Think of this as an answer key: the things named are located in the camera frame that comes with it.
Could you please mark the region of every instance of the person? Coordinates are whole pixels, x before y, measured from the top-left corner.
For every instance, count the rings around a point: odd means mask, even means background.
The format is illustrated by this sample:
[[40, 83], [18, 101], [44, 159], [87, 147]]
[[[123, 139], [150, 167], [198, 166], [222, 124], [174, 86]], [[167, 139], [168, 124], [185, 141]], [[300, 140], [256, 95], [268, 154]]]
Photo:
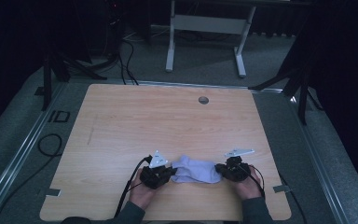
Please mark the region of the person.
[[[251, 165], [249, 168], [251, 175], [260, 183], [260, 178], [255, 173], [255, 168]], [[132, 187], [140, 185], [130, 191], [130, 198], [118, 216], [106, 220], [106, 224], [139, 224], [142, 222], [145, 210], [153, 201], [153, 197], [158, 193], [158, 189], [150, 189], [141, 184], [141, 172], [142, 169], [138, 170], [135, 179], [131, 183]], [[241, 182], [230, 181], [230, 185], [242, 201], [243, 224], [273, 223], [266, 201], [261, 196], [261, 192], [252, 178], [246, 178]]]

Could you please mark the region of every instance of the gray carpet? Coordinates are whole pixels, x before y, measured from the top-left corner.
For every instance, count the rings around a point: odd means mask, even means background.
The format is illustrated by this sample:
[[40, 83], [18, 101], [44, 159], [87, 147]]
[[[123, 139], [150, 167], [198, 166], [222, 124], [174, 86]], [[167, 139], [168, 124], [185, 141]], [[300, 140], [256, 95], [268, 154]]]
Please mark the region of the gray carpet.
[[[284, 56], [293, 44], [293, 38], [252, 35], [248, 38], [243, 53], [248, 76], [237, 76], [232, 46], [238, 41], [230, 36], [222, 41], [189, 42], [191, 35], [180, 34], [177, 38], [173, 71], [165, 72], [165, 60], [168, 49], [168, 36], [153, 37], [152, 45], [138, 40], [133, 35], [128, 38], [134, 46], [130, 70], [141, 82], [169, 82], [212, 86], [252, 86], [274, 77]], [[131, 54], [130, 45], [123, 44], [122, 56], [126, 62]], [[70, 112], [68, 122], [45, 122], [39, 135], [57, 133], [62, 137], [64, 146], [76, 119], [76, 114], [90, 83], [120, 83], [118, 65], [99, 71], [107, 81], [92, 80], [84, 75], [73, 75], [70, 83], [63, 89], [52, 110]], [[277, 83], [271, 88], [282, 88], [285, 83]], [[33, 74], [14, 98], [5, 114], [0, 118], [0, 175], [14, 156], [21, 143], [40, 116], [42, 98], [34, 96], [34, 91], [42, 85], [41, 71]], [[325, 189], [315, 172], [315, 163], [309, 152], [309, 144], [304, 136], [304, 127], [298, 123], [289, 99], [277, 93], [255, 94], [255, 101], [268, 142], [277, 163], [277, 167], [288, 182], [309, 223], [358, 223], [358, 176], [351, 166], [345, 149], [337, 137], [334, 128], [322, 111], [308, 104], [307, 132], [310, 132], [318, 155], [326, 165], [326, 172], [337, 190], [342, 209], [347, 220], [339, 221], [332, 212], [326, 199]], [[58, 145], [55, 138], [43, 141], [42, 148], [52, 153]], [[32, 175], [46, 161], [36, 145], [23, 164], [10, 192]], [[45, 223], [39, 218], [44, 201], [44, 193], [49, 187], [59, 158], [52, 160], [45, 169], [31, 179], [7, 202], [0, 214], [0, 223]], [[277, 223], [303, 223], [294, 198], [287, 194], [292, 217]]]

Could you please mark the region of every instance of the metal rail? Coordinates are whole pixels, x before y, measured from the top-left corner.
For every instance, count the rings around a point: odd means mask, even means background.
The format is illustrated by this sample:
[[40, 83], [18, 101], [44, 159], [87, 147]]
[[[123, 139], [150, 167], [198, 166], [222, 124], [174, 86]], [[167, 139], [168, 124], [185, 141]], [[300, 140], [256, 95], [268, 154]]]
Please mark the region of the metal rail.
[[31, 129], [31, 131], [29, 131], [28, 135], [22, 142], [22, 145], [18, 149], [16, 155], [12, 158], [7, 168], [0, 176], [0, 206], [2, 205], [3, 200], [7, 196], [8, 190], [10, 189], [13, 181], [15, 180], [29, 153], [31, 152], [34, 143], [36, 142], [36, 139], [43, 130], [51, 108], [54, 106], [55, 102], [57, 101], [58, 97], [60, 96], [62, 90], [65, 87], [66, 83], [60, 82], [57, 84], [57, 87], [53, 92], [52, 101], [49, 104], [48, 108], [46, 109], [46, 111], [41, 112], [33, 128]]

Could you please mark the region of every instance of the white metal frame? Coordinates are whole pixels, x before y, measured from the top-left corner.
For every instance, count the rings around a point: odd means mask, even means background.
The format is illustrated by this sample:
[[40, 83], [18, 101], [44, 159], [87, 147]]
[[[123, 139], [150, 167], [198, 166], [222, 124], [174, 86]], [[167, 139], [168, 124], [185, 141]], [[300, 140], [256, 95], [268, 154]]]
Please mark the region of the white metal frame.
[[170, 45], [168, 46], [167, 63], [165, 70], [173, 70], [173, 56], [175, 53], [174, 32], [175, 30], [213, 32], [232, 35], [241, 35], [240, 44], [234, 48], [234, 55], [237, 62], [240, 77], [245, 77], [245, 66], [243, 64], [242, 51], [249, 34], [252, 19], [255, 14], [255, 7], [251, 7], [246, 20], [225, 19], [215, 17], [200, 17], [175, 14], [175, 0], [171, 1], [171, 25], [170, 25]]

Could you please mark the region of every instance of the wooden table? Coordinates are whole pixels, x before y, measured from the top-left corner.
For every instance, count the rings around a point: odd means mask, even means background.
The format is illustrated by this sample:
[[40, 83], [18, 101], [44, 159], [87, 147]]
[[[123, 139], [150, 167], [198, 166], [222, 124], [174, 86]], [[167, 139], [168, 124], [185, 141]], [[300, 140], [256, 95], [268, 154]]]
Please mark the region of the wooden table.
[[[209, 103], [203, 105], [199, 98]], [[291, 216], [255, 101], [245, 89], [122, 86], [89, 87], [40, 212], [46, 221], [66, 217], [113, 217], [135, 166], [158, 150], [167, 160], [224, 163], [233, 148], [265, 178], [273, 219]], [[146, 210], [145, 220], [241, 220], [241, 202], [228, 182], [170, 181]]]

